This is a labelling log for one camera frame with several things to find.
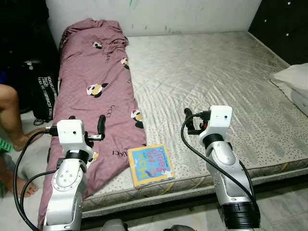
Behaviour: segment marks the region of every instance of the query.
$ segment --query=bare foot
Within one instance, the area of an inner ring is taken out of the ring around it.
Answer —
[[[38,128],[38,129],[35,129],[33,130],[32,132],[29,132],[28,134],[26,135],[23,135],[22,137],[20,137],[19,139],[16,139],[13,142],[13,148],[16,150],[16,151],[21,151],[25,144],[27,143],[27,141],[30,139],[30,137],[34,134],[34,133],[37,133],[38,131],[44,131],[45,128]],[[40,138],[43,134],[39,134],[37,135],[32,142],[36,141],[38,138]]]
[[[8,172],[8,180],[6,182],[4,182],[4,186],[11,192],[13,193],[13,173],[12,172]],[[19,177],[17,177],[17,194],[18,197],[20,197],[21,195],[21,191],[23,190],[24,185],[27,183],[26,180],[23,180]],[[25,193],[25,197],[29,197],[31,195],[33,195],[35,193],[35,191],[37,191],[38,188],[36,185],[30,183],[27,187],[26,193]]]

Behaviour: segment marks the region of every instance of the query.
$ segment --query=black wire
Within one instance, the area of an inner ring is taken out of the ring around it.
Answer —
[[[249,182],[249,188],[250,188],[250,191],[251,191],[251,195],[254,197],[254,199],[256,199],[256,196],[255,196],[255,192],[254,192],[254,187],[252,185],[252,182],[251,182],[251,178],[250,178],[250,175],[245,167],[245,165],[241,162],[240,160],[240,165],[242,166],[243,170],[244,170],[244,173],[248,179],[248,182]]]
[[[23,156],[25,154],[25,151],[27,150],[27,147],[32,142],[32,140],[39,134],[45,134],[45,131],[38,131],[37,133],[33,134],[30,137],[30,139],[27,141],[25,147],[23,148],[23,150],[21,151],[21,153],[18,157],[18,160],[16,162],[16,166],[15,166],[15,169],[14,169],[14,176],[13,176],[13,195],[14,195],[14,201],[15,201],[17,211],[20,214],[20,216],[22,217],[22,219],[24,220],[24,222],[34,231],[39,231],[39,229],[34,224],[32,224],[32,222],[27,218],[27,216],[22,212],[22,210],[20,208],[20,203],[18,201],[18,195],[17,195],[17,174],[18,174],[19,164],[20,164],[21,159],[23,158]]]
[[[185,125],[187,123],[187,121],[189,121],[190,119],[192,119],[193,117],[197,117],[200,116],[200,114],[194,114],[194,115],[190,115],[182,124],[181,127],[181,138],[184,142],[184,144],[190,149],[192,150],[195,154],[197,154],[200,158],[202,158],[203,160],[205,160],[208,164],[210,164],[212,167],[214,167],[215,169],[217,169],[219,172],[221,172],[223,175],[225,175],[226,177],[228,177],[230,180],[232,180],[237,186],[239,186],[249,197],[249,199],[252,201],[252,203],[254,203],[256,210],[259,211],[259,207],[257,205],[257,202],[255,200],[255,198],[252,196],[252,194],[247,190],[247,188],[245,188],[237,179],[235,179],[233,176],[231,176],[229,173],[227,173],[225,170],[223,170],[222,168],[220,168],[218,165],[216,165],[213,161],[211,161],[210,159],[206,158],[204,155],[202,155],[200,152],[198,152],[197,150],[195,150],[193,147],[191,147],[187,141],[185,140],[184,137],[184,128]]]
[[[24,185],[23,190],[22,190],[21,195],[20,195],[20,208],[21,208],[21,210],[22,210],[22,212],[23,212],[24,215],[26,215],[25,210],[24,210],[24,198],[25,198],[25,193],[26,193],[26,190],[27,190],[28,185],[29,185],[34,179],[36,179],[36,178],[38,178],[38,177],[41,177],[41,176],[44,176],[44,175],[48,175],[48,174],[55,173],[56,171],[57,171],[57,170],[39,173],[39,174],[37,174],[37,175],[31,177],[31,178],[27,181],[27,183]]]

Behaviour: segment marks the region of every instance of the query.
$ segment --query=pink bedsheet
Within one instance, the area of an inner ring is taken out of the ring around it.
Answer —
[[[94,143],[98,156],[86,173],[85,197],[128,167],[129,148],[146,142],[130,79],[127,45],[118,22],[92,19],[69,26],[61,40],[61,87],[53,124],[72,115],[84,121],[85,131],[96,134],[99,116],[106,115],[106,138]],[[55,169],[60,157],[62,148],[58,138],[53,138],[47,170]],[[41,228],[52,193],[51,178],[49,175],[44,181],[38,217]]]

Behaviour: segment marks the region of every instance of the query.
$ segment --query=quilted mattress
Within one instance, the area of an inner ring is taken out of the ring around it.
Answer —
[[[84,217],[214,192],[205,162],[181,141],[185,107],[233,108],[228,141],[254,184],[308,173],[308,117],[270,82],[287,65],[248,33],[132,37],[127,53],[147,144],[167,145],[176,177],[135,189],[128,168],[85,200]]]

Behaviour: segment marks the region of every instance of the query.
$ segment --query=children's book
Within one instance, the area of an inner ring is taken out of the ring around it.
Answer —
[[[174,178],[174,171],[164,144],[129,149],[128,159],[136,188]]]

